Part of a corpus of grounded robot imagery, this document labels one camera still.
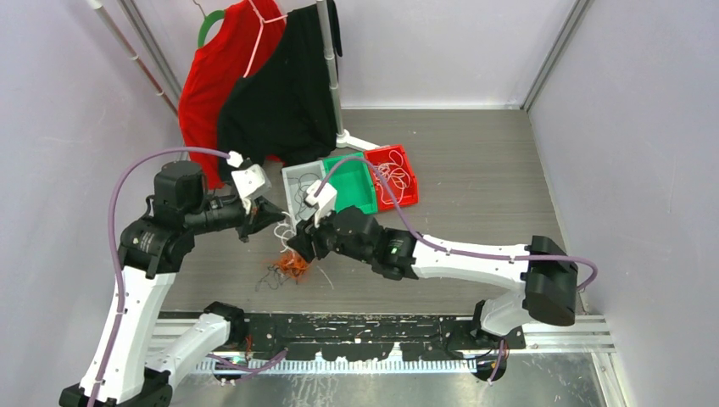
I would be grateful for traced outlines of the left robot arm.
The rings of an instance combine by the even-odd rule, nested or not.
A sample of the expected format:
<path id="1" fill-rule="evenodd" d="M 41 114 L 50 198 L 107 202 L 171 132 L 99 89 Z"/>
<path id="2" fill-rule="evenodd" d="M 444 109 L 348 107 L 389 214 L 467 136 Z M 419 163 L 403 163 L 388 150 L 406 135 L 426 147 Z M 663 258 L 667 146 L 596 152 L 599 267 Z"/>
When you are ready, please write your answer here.
<path id="1" fill-rule="evenodd" d="M 120 236 L 120 283 L 98 349 L 81 381 L 62 391 L 60 405 L 167 406 L 208 354 L 247 342 L 244 311 L 213 302 L 179 338 L 149 351 L 160 309 L 196 236 L 234 229 L 247 241 L 283 216 L 265 198 L 271 183 L 261 166 L 240 164 L 231 183 L 232 194 L 211 197 L 202 169 L 191 161 L 167 164 L 155 176 L 147 212 Z"/>

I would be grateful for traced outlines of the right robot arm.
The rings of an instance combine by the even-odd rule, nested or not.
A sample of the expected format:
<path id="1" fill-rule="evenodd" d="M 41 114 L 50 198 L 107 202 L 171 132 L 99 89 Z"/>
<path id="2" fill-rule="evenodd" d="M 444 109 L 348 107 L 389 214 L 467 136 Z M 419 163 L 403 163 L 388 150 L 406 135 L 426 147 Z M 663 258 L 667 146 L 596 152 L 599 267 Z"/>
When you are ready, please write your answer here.
<path id="1" fill-rule="evenodd" d="M 576 320 L 577 265 L 547 237 L 509 246 L 451 242 L 382 226 L 348 207 L 300 221 L 287 244 L 307 262 L 339 254 L 394 281 L 450 278 L 503 288 L 475 308 L 471 337 L 481 348 L 532 321 L 572 326 Z"/>

